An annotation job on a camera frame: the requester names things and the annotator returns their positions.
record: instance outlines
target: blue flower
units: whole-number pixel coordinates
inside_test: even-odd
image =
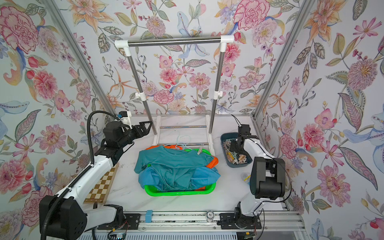
[[[182,99],[183,98],[183,94],[181,92],[177,92],[174,96],[175,99]]]
[[[48,176],[45,176],[47,186],[51,189],[55,186],[55,182],[57,181],[57,172],[49,172]]]

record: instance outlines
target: pink flower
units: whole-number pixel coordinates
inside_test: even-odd
[[[275,40],[273,41],[276,45],[283,45],[285,43],[285,41],[289,38],[289,36],[291,35],[291,33],[287,32],[287,35],[284,37],[283,35],[281,35],[279,38],[282,40],[280,42],[276,42]]]
[[[31,147],[32,147],[33,144],[35,144],[35,142],[36,142],[36,140],[37,140],[37,139],[33,140],[34,137],[35,137],[35,135],[34,135],[34,134],[31,134],[31,135],[29,136],[29,141],[28,141],[27,138],[26,138],[26,136],[24,136],[24,137],[23,137],[24,145],[22,145],[21,143],[16,143],[16,144],[15,144],[15,147],[20,148],[20,149],[22,149],[22,150],[17,151],[17,152],[14,152],[14,153],[13,153],[13,156],[16,157],[16,156],[19,155],[19,154],[23,154],[23,155],[22,155],[22,159],[24,159],[24,158],[27,156],[28,152],[33,152],[33,149],[31,149]]]
[[[48,28],[40,28],[39,30],[39,47],[52,60],[57,60],[60,53],[60,45],[53,32]]]
[[[224,81],[221,81],[220,85],[221,85],[221,88],[224,88],[224,90],[233,88],[232,84],[230,84],[227,79],[225,79]]]
[[[166,56],[160,55],[160,68],[169,68],[172,66],[172,58],[167,58]]]
[[[126,1],[127,2],[123,2],[123,4],[127,6],[127,9],[129,9],[130,7],[133,7],[134,9],[136,9],[136,6],[141,3],[136,0],[126,0]]]
[[[300,91],[300,79],[299,78],[295,78],[292,82],[292,92],[293,92],[293,95],[297,94],[299,95],[299,91]]]
[[[119,58],[118,65],[121,69],[125,68],[125,70],[131,70],[131,66],[127,63],[127,61],[125,61],[125,59]]]
[[[148,96],[152,96],[158,91],[156,84],[153,82],[144,83],[143,90],[144,90],[144,93]]]
[[[296,156],[296,146],[295,140],[290,135],[284,134],[280,138],[281,151],[287,158],[292,159]]]
[[[192,72],[194,71],[194,69],[189,70],[191,67],[188,67],[187,69],[185,69],[185,66],[183,66],[182,68],[183,68],[183,70],[181,70],[180,68],[177,69],[180,72],[180,73],[178,73],[178,75],[184,74],[184,76],[187,76],[187,74],[192,74]]]
[[[91,87],[89,86],[88,80],[85,79],[84,83],[77,84],[76,88],[78,92],[76,99],[83,102],[84,106],[87,108],[91,101]]]
[[[227,77],[230,77],[233,73],[233,70],[235,69],[235,64],[234,63],[231,63],[231,64],[225,64],[223,65],[223,68],[221,70],[221,72],[227,76]]]
[[[82,114],[83,112],[80,110],[70,110],[70,118],[74,122],[77,122],[77,120],[80,120]]]
[[[284,118],[281,122],[281,130],[287,135],[291,135],[296,126],[296,120],[293,120],[289,116]]]
[[[372,31],[373,29],[381,26],[381,22],[377,23],[376,25],[372,26],[376,21],[376,17],[372,18],[372,20],[369,22],[368,26],[367,26],[367,20],[364,20],[362,22],[362,27],[360,27],[359,25],[356,25],[355,27],[355,30],[358,31],[357,33],[353,33],[353,35],[360,35],[362,34],[362,36],[360,37],[360,39],[363,39],[365,37],[365,35],[368,35],[368,36],[377,36],[378,33],[375,32],[375,31]]]
[[[261,68],[262,67],[262,58],[258,57],[255,58],[255,68]]]
[[[277,23],[272,19],[267,19],[260,23],[253,31],[252,31],[252,44],[254,47],[257,45],[266,43],[269,39],[271,39],[277,28]]]
[[[372,59],[357,61],[348,72],[348,87],[353,90],[364,90],[370,86],[377,75],[377,63]]]
[[[239,77],[240,89],[247,89],[251,88],[252,86],[256,85],[258,82],[263,80],[265,77],[265,74],[257,74],[253,71],[247,72],[245,76]]]
[[[320,147],[324,142],[324,132],[316,123],[307,124],[304,127],[304,140],[310,147]]]
[[[25,178],[26,168],[23,162],[11,159],[0,167],[0,192],[15,191]]]
[[[195,107],[195,113],[197,114],[203,114],[206,111],[204,105],[197,105]]]
[[[70,70],[68,71],[70,73],[70,75],[74,78],[74,79],[77,79],[79,77],[79,75],[77,74],[77,72],[70,67]]]
[[[170,83],[177,78],[177,72],[173,68],[165,68],[161,71],[160,78],[164,82]]]
[[[12,212],[0,213],[0,237],[2,240],[16,239],[22,225],[22,210],[16,209]]]
[[[237,5],[233,21],[238,22],[239,30],[255,28],[264,21],[269,8],[270,5],[266,0],[242,0]]]
[[[365,238],[364,232],[359,233],[356,230],[351,230],[351,234],[348,234],[348,237],[353,240],[372,240],[371,238]]]
[[[232,63],[240,56],[241,50],[235,43],[227,44],[227,48],[224,54],[224,63]]]
[[[164,33],[166,33],[166,26],[164,25],[163,20],[159,17],[151,17],[148,19],[146,27],[156,37],[161,37]]]
[[[191,87],[196,87],[197,89],[199,89],[200,91],[202,91],[203,89],[206,89],[207,86],[209,86],[211,83],[209,82],[211,78],[206,76],[205,73],[197,73],[194,74],[192,73],[192,77],[189,78],[189,85],[191,85]]]
[[[85,43],[82,41],[84,39],[83,36],[77,37],[77,33],[73,33],[73,37],[76,39],[77,43]]]
[[[167,104],[173,101],[174,94],[170,93],[169,90],[160,90],[153,95],[153,100],[161,104]]]
[[[65,139],[67,136],[62,136],[65,130],[60,128],[58,124],[46,127],[46,131],[41,131],[44,137],[39,137],[36,141],[40,142],[40,148],[42,150],[47,149],[46,154],[53,154],[55,148],[61,148],[65,146]]]
[[[52,73],[39,71],[33,79],[33,84],[37,93],[44,99],[52,99],[56,94],[57,82]]]
[[[333,203],[339,207],[342,207],[345,202],[351,203],[351,196],[347,193],[351,190],[350,184],[344,182],[345,175],[337,175],[339,169],[336,165],[332,167],[325,166],[324,172],[318,169],[317,178],[321,180],[320,195],[327,197],[329,203]]]
[[[32,191],[24,204],[23,224],[32,227],[39,221],[39,204],[46,195],[53,196],[52,191],[46,186],[42,186],[39,191]]]
[[[65,93],[62,90],[59,90],[59,92],[55,96],[55,105],[58,110],[70,106],[70,102],[68,101],[68,98],[65,96]]]
[[[317,117],[314,118],[314,122],[319,124],[319,127],[322,129],[333,128],[335,124],[333,123],[333,116],[329,108],[322,111]]]
[[[0,33],[14,50],[34,51],[38,44],[38,32],[32,19],[15,7],[0,8]]]
[[[326,143],[327,143],[327,147],[321,146],[323,151],[326,153],[325,158],[328,159],[328,157],[331,156],[331,160],[332,160],[334,165],[337,166],[336,163],[338,163],[338,164],[340,164],[340,166],[343,166],[344,163],[340,159],[338,159],[338,157],[342,157],[343,155],[341,153],[335,153],[336,149],[338,148],[338,145],[335,144],[331,148],[331,142],[326,141]]]

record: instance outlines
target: metal rod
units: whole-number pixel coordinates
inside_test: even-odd
[[[175,143],[159,143],[159,145],[170,145],[170,144],[176,145]],[[201,146],[201,145],[203,145],[203,146],[206,146],[206,145],[209,145],[209,143],[207,143],[207,142],[195,142],[195,143],[187,143],[187,144],[182,144],[182,145],[187,145],[187,146]]]
[[[163,126],[163,127],[160,127],[160,128],[195,128],[195,127],[207,127],[207,126]]]
[[[220,36],[210,36],[201,38],[170,38],[170,39],[155,39],[155,40],[142,40],[142,41],[128,41],[130,47],[140,46],[162,46],[162,45],[175,45],[175,44],[201,44],[201,43],[219,43]]]
[[[225,52],[220,52],[220,57],[219,57],[219,60],[218,60],[218,67],[217,67],[215,91],[218,91],[218,88],[220,86],[220,78],[221,78],[221,70],[223,68],[223,62],[224,62],[224,54],[225,54]],[[217,99],[214,99],[213,102],[212,102],[211,119],[209,121],[209,131],[208,131],[209,134],[212,133],[212,128],[214,126],[216,104],[217,104]]]
[[[133,77],[135,78],[135,81],[136,81],[136,84],[137,84],[137,88],[138,88],[139,92],[142,93],[143,92],[143,88],[141,86],[140,78],[139,78],[139,75],[137,74],[135,63],[133,62],[132,56],[128,57],[128,62],[129,62],[129,65],[131,66],[131,70],[132,70],[132,73],[133,73]],[[149,110],[149,106],[148,106],[147,101],[143,101],[143,105],[144,105],[145,111],[147,112],[148,119],[153,122],[152,115],[151,115],[151,112]],[[153,130],[153,134],[157,135],[157,131],[156,131],[156,127],[155,127],[154,122],[152,124],[152,130]]]

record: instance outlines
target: white plastic connector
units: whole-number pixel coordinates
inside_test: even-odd
[[[235,41],[234,35],[221,35],[220,37],[221,43],[233,43]]]
[[[123,122],[123,124],[128,125],[132,129],[131,117],[132,117],[131,111],[127,111],[127,117],[120,118],[120,119]]]
[[[135,93],[135,98],[140,98],[140,100],[143,102],[147,100],[144,93]]]
[[[124,49],[125,55],[127,57],[132,56],[131,51],[129,50],[129,47],[123,47],[123,49]]]
[[[127,48],[128,41],[127,40],[115,40],[115,47],[116,48]]]
[[[217,100],[223,96],[223,91],[214,91],[214,99]]]

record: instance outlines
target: blue t-shirt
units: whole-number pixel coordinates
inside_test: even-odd
[[[139,152],[135,173],[143,171],[148,164],[159,175],[165,191],[192,190],[191,178],[197,167],[208,165],[213,156],[197,151],[186,152],[159,146]]]

